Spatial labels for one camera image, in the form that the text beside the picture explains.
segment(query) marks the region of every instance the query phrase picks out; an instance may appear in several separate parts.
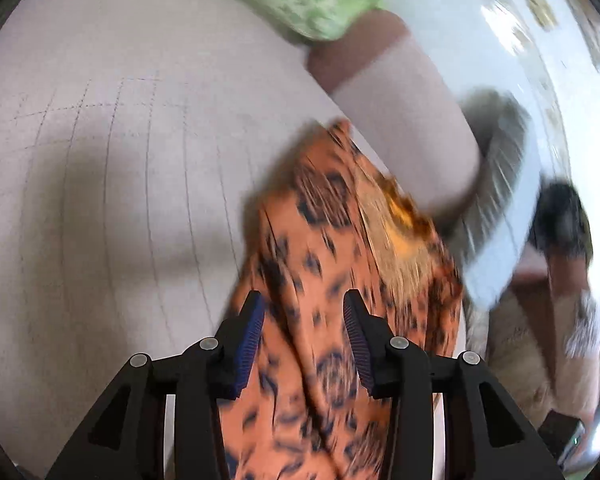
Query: floral print fabric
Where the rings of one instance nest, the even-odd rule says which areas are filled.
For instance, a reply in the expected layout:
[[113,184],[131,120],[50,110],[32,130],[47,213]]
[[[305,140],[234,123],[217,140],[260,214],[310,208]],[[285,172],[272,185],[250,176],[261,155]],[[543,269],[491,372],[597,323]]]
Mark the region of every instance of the floral print fabric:
[[293,185],[259,209],[260,244],[232,303],[239,308],[255,289],[269,308],[248,386],[219,406],[232,479],[378,477],[390,401],[360,385],[342,313],[350,288],[394,333],[430,352],[453,351],[462,288],[451,260],[432,228],[418,231],[429,271],[396,304],[366,234],[359,170],[380,178],[341,121],[304,152]]

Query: silver screw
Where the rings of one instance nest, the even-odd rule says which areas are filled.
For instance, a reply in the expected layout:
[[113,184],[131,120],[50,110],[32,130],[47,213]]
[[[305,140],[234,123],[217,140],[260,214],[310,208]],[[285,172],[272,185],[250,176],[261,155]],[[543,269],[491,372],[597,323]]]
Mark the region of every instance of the silver screw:
[[407,348],[407,346],[409,346],[409,341],[400,336],[392,337],[391,341],[389,341],[389,343],[391,343],[392,347],[398,348],[400,350],[403,350],[403,349]]
[[133,368],[140,368],[144,366],[146,362],[147,358],[144,354],[132,355],[131,359],[129,359],[129,364],[132,365]]
[[462,360],[468,365],[477,365],[480,362],[480,356],[475,352],[465,352],[462,354]]
[[215,337],[205,337],[200,341],[200,348],[203,350],[213,350],[218,346],[218,339]]

